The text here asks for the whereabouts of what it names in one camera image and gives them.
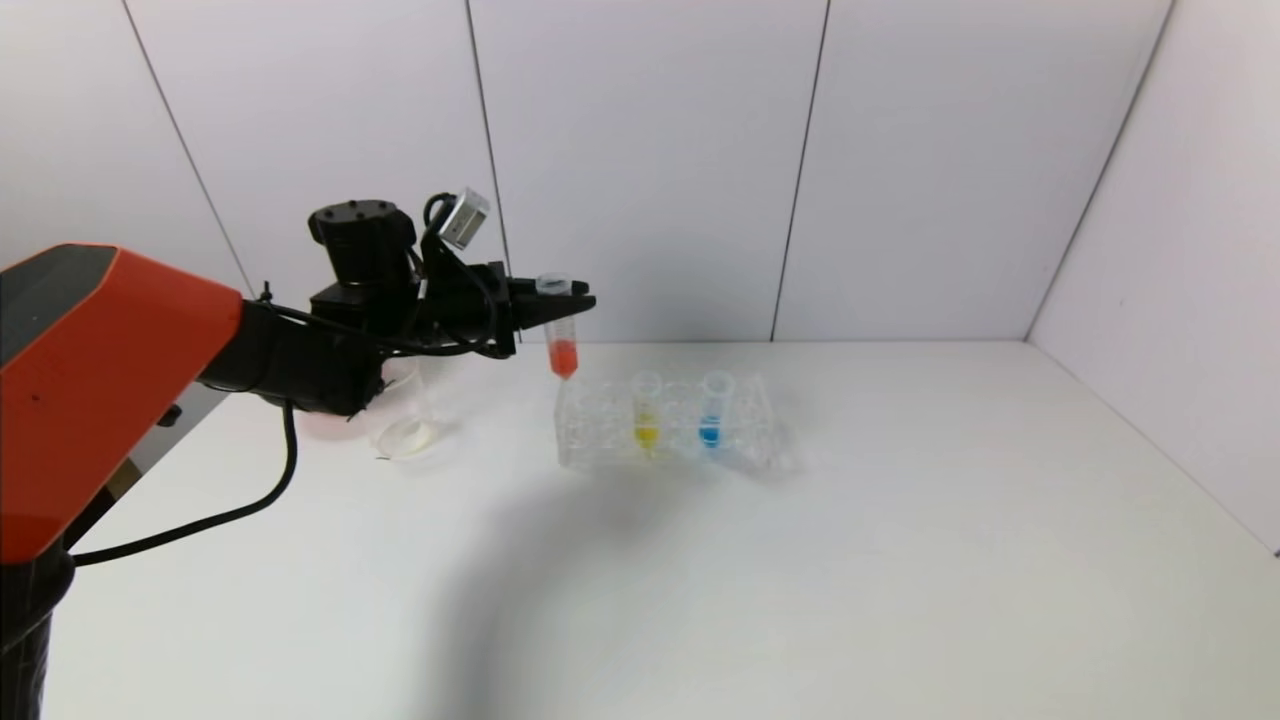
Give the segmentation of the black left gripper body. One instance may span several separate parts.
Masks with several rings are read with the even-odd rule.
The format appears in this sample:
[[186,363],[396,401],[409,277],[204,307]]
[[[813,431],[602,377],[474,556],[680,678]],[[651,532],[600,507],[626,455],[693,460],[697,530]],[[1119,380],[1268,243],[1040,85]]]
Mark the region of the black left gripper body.
[[509,288],[500,263],[444,260],[420,300],[420,342],[436,356],[515,354]]

